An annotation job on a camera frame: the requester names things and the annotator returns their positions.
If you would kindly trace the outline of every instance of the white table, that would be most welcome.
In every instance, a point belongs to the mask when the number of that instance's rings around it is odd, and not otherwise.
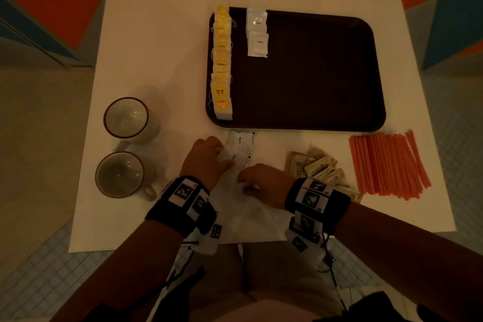
[[[400,0],[106,0],[71,252],[115,249],[152,205],[137,196],[107,198],[96,188],[96,166],[117,144],[102,125],[103,112],[113,100],[133,95],[159,115],[160,135],[142,150],[165,178],[176,176],[196,139],[216,135],[225,140],[227,130],[215,126],[204,108],[208,20],[216,4],[354,16],[368,22],[374,31],[387,111],[383,130],[414,130],[433,186],[420,200],[365,195],[362,204],[432,232],[456,230]],[[254,161],[283,168],[287,151],[305,151],[312,144],[338,159],[355,186],[349,136],[259,130]],[[284,239],[288,213],[272,212],[237,194],[219,206],[228,226],[222,242]]]

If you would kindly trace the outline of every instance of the left hand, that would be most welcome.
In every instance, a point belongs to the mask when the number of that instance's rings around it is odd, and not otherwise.
[[[183,162],[180,176],[193,176],[211,192],[222,174],[235,164],[233,160],[218,161],[222,150],[223,144],[215,136],[198,139]]]

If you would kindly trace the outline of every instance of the mug handle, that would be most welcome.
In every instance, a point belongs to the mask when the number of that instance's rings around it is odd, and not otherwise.
[[[157,193],[152,185],[144,187],[141,194],[149,202],[154,201],[157,197]]]
[[[125,151],[129,145],[131,145],[131,142],[129,140],[121,140],[117,147],[114,149],[114,151]]]

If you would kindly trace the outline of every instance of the right hand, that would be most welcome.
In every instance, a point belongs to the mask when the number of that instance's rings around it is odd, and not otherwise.
[[[285,200],[296,179],[280,169],[257,164],[241,171],[237,181],[246,184],[245,195],[285,210]]]

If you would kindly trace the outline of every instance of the hand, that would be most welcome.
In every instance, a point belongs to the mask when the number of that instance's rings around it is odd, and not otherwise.
[[[221,175],[235,164],[233,160],[218,162],[222,149],[223,144],[214,136],[198,139],[183,162],[180,176],[193,176],[211,192]]]
[[[244,194],[256,197],[274,208],[285,210],[285,200],[296,178],[280,169],[257,164],[245,168],[238,175],[238,182],[245,182]]]

